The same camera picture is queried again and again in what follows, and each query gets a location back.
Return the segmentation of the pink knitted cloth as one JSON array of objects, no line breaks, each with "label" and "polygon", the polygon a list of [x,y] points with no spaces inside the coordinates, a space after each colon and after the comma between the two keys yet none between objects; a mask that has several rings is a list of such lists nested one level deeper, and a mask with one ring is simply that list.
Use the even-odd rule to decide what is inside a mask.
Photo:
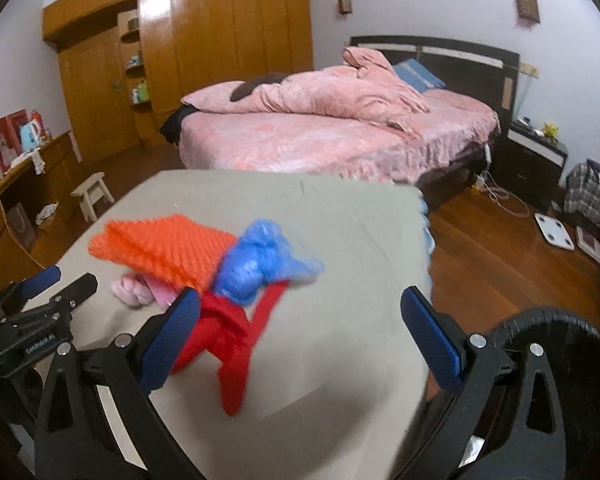
[{"label": "pink knitted cloth", "polygon": [[143,280],[160,308],[170,307],[173,301],[178,298],[180,292],[172,285],[148,274],[143,275]]}]

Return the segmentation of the pale pink socks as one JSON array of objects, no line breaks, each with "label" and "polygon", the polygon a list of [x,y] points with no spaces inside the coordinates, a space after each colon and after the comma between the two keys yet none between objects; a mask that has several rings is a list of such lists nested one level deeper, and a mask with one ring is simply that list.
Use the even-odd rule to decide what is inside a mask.
[{"label": "pale pink socks", "polygon": [[110,284],[111,293],[132,308],[148,306],[155,296],[140,274],[124,274]]}]

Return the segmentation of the orange fuzzy cloth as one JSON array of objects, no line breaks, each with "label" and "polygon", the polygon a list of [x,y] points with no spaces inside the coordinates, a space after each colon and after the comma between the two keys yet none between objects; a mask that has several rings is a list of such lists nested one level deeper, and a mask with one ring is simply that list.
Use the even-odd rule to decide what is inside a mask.
[{"label": "orange fuzzy cloth", "polygon": [[145,220],[111,220],[88,243],[91,256],[148,274],[201,294],[208,290],[225,254],[237,242],[229,232],[184,214]]}]

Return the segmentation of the blue plastic bag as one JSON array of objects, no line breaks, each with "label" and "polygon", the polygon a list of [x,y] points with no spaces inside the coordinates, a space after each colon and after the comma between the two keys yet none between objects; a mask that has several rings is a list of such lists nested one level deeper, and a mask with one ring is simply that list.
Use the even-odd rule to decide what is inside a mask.
[{"label": "blue plastic bag", "polygon": [[215,296],[248,307],[265,286],[313,281],[325,271],[314,258],[296,258],[280,225],[257,220],[238,237],[223,257],[212,285]]}]

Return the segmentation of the black trash bin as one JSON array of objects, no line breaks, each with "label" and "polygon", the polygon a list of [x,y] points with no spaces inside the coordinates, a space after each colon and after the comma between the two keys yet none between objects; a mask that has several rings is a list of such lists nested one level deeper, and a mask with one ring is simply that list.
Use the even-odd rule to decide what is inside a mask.
[{"label": "black trash bin", "polygon": [[463,389],[427,402],[400,479],[600,479],[600,332],[534,308],[466,334]]}]

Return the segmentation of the wooden sideboard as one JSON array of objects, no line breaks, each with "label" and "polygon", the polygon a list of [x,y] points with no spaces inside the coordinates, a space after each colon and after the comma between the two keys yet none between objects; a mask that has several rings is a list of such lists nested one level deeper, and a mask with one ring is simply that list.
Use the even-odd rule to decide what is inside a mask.
[{"label": "wooden sideboard", "polygon": [[32,158],[0,180],[0,290],[58,261],[76,237],[69,221],[78,210],[73,190],[84,170],[70,131],[40,149],[42,171]]}]

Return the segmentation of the white wooden stool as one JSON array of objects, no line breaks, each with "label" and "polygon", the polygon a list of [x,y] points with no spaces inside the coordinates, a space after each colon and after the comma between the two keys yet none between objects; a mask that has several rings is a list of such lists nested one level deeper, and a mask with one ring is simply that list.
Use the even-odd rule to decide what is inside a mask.
[{"label": "white wooden stool", "polygon": [[80,209],[87,223],[94,223],[98,219],[95,211],[95,204],[97,202],[106,200],[110,205],[116,202],[106,185],[105,173],[103,171],[91,174],[71,192],[71,196],[79,201]]}]

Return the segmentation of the grey table cloth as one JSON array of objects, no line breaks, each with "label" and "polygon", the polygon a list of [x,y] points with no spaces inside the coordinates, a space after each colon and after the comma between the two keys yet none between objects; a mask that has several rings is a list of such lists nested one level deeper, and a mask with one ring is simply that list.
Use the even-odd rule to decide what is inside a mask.
[{"label": "grey table cloth", "polygon": [[176,212],[235,234],[273,220],[297,252],[325,265],[275,307],[236,416],[221,408],[212,356],[152,395],[178,444],[210,479],[386,478],[427,382],[399,308],[407,286],[430,285],[422,192],[307,174],[174,170],[134,188],[106,219]]}]

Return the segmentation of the black nightstand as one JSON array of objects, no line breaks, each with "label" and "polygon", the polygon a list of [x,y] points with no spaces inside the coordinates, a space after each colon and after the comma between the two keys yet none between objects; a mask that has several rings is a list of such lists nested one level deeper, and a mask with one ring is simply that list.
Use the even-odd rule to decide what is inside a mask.
[{"label": "black nightstand", "polygon": [[545,214],[552,206],[567,159],[565,144],[512,122],[498,141],[491,174],[502,188]]}]

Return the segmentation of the plaid bag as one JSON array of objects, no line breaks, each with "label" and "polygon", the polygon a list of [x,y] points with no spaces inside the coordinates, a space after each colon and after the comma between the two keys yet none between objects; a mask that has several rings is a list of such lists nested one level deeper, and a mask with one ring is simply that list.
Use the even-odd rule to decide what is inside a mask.
[{"label": "plaid bag", "polygon": [[600,163],[588,159],[567,177],[565,212],[582,214],[600,230]]}]

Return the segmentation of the bed with pink sheet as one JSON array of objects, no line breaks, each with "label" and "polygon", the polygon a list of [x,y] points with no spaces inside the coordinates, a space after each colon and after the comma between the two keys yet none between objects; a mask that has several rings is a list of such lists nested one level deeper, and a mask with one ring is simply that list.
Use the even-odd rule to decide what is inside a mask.
[{"label": "bed with pink sheet", "polygon": [[466,164],[498,138],[498,114],[483,102],[446,90],[425,96],[430,112],[404,131],[321,115],[193,112],[181,122],[178,151],[188,169],[415,184]]}]

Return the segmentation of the wooden wardrobe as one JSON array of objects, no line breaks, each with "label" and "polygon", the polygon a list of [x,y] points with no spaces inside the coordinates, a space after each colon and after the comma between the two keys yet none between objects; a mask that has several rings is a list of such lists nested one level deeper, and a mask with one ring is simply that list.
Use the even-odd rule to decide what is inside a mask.
[{"label": "wooden wardrobe", "polygon": [[158,144],[190,92],[313,65],[310,0],[56,0],[42,35],[87,162]]}]

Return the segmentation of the pink duvet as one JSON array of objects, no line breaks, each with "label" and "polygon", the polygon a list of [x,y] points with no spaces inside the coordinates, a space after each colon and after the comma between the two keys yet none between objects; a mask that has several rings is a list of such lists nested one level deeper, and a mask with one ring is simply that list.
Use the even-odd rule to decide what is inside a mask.
[{"label": "pink duvet", "polygon": [[239,80],[212,84],[184,96],[184,104],[214,114],[278,113],[356,119],[411,129],[412,118],[427,114],[424,96],[404,82],[377,50],[346,47],[343,63],[291,74],[281,82],[260,84],[233,102]]}]

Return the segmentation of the blue pillow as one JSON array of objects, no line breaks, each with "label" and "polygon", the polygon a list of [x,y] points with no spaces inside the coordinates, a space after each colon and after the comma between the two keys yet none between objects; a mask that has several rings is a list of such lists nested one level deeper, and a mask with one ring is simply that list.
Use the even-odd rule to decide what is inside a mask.
[{"label": "blue pillow", "polygon": [[408,58],[393,65],[393,69],[401,80],[420,93],[432,89],[444,89],[446,87],[442,79],[431,73],[430,70],[427,70],[425,66],[414,58]]}]

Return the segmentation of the red picture frame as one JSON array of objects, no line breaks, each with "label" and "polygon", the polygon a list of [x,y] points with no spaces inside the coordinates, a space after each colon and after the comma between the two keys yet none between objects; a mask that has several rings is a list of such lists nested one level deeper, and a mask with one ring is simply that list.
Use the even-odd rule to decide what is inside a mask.
[{"label": "red picture frame", "polygon": [[19,131],[28,120],[25,110],[0,118],[0,174],[6,174],[12,162],[23,153]]}]

